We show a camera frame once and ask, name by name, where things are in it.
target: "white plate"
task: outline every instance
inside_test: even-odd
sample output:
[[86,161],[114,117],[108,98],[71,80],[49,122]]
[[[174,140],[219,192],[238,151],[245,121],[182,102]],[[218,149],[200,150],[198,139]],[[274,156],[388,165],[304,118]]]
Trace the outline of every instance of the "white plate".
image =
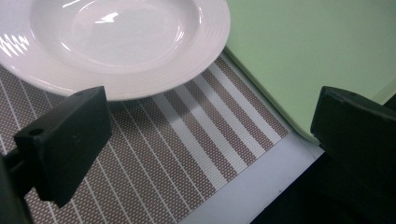
[[171,90],[203,72],[230,31],[225,0],[0,0],[0,64],[61,95]]

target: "light green tray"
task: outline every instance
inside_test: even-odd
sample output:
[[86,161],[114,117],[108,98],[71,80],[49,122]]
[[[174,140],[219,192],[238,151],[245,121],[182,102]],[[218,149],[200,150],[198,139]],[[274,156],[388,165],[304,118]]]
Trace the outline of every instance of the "light green tray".
[[227,52],[308,140],[322,86],[380,104],[396,93],[396,1],[227,2]]

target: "white table surface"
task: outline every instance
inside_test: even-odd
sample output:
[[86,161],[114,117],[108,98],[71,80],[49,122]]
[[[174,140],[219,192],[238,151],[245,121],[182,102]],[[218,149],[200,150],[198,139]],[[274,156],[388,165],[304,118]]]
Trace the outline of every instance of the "white table surface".
[[322,153],[291,132],[180,223],[250,223]]

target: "striped placemat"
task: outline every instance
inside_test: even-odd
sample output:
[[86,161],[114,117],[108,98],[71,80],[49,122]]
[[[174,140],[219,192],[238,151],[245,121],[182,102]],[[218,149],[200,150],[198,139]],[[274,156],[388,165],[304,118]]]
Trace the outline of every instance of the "striped placemat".
[[[0,67],[2,154],[62,99]],[[290,130],[224,54],[183,86],[109,107],[113,136],[72,201],[26,196],[35,223],[177,223]]]

